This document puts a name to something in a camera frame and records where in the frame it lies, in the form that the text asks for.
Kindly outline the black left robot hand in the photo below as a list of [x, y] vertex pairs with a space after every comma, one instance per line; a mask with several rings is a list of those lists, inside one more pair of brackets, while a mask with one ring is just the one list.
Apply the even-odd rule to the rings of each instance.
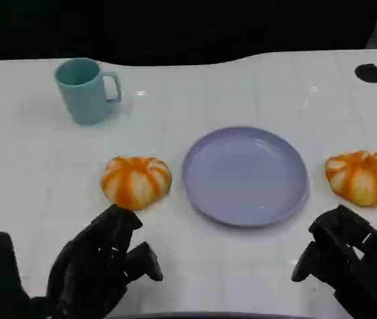
[[105, 318], [131, 282], [142, 276], [163, 280], [147, 242], [130, 248], [142, 225], [133, 211], [113, 204], [63, 247], [51, 267], [46, 297], [64, 318]]

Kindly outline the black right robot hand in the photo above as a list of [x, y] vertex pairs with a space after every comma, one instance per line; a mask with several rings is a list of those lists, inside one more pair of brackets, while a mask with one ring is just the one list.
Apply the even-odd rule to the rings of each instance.
[[377, 230], [344, 205], [318, 216], [309, 227], [314, 239], [292, 273], [312, 275], [334, 289], [353, 318], [377, 318]]

